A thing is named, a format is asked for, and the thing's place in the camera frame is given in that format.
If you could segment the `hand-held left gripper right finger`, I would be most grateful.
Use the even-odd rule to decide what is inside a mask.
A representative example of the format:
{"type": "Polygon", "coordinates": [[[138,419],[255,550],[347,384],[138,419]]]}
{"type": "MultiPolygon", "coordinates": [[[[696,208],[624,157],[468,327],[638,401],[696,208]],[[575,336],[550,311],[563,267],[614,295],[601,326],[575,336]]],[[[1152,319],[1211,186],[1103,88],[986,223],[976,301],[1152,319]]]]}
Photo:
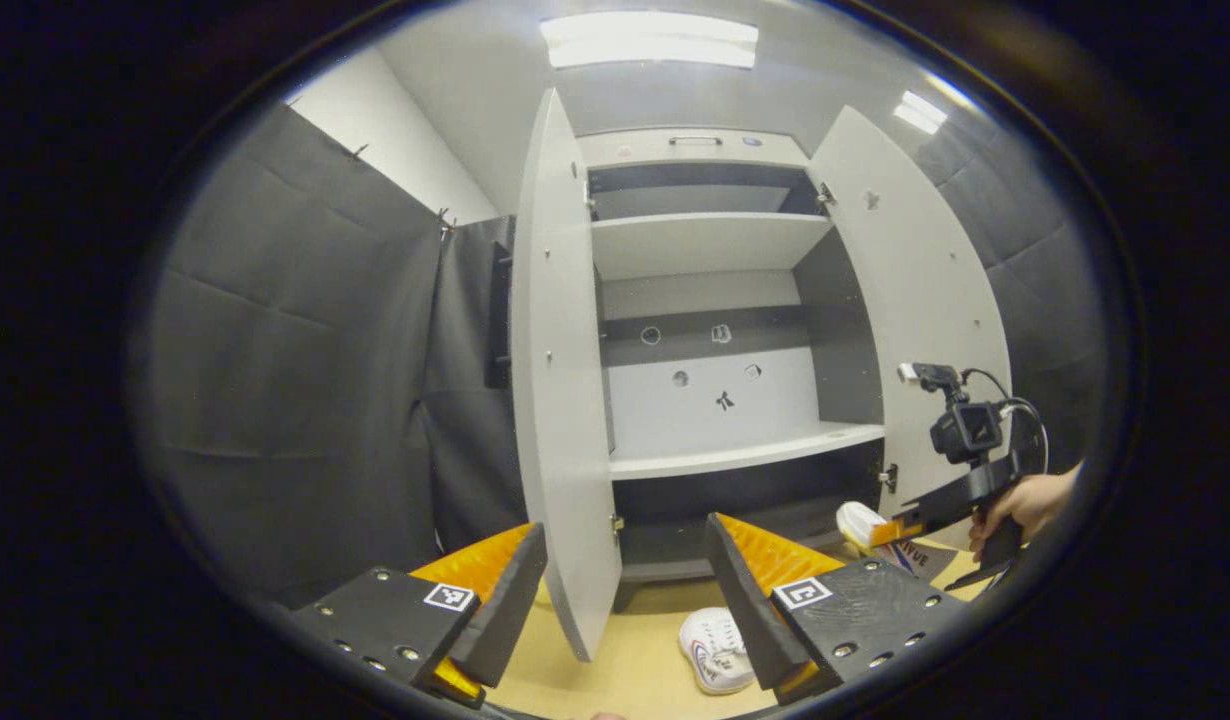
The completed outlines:
{"type": "Polygon", "coordinates": [[[967,607],[883,560],[843,562],[720,512],[704,538],[756,683],[779,705],[875,674],[947,633],[967,607]]]}

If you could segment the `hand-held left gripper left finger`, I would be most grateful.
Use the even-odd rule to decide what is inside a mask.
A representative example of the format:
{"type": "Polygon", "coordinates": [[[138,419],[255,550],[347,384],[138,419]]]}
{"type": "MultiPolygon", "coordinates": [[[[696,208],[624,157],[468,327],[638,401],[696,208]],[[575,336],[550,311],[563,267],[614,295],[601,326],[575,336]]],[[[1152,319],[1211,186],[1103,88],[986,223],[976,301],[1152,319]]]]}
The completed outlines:
{"type": "Polygon", "coordinates": [[[369,567],[292,620],[396,686],[478,708],[506,674],[546,566],[545,528],[528,521],[415,570],[369,567]]]}

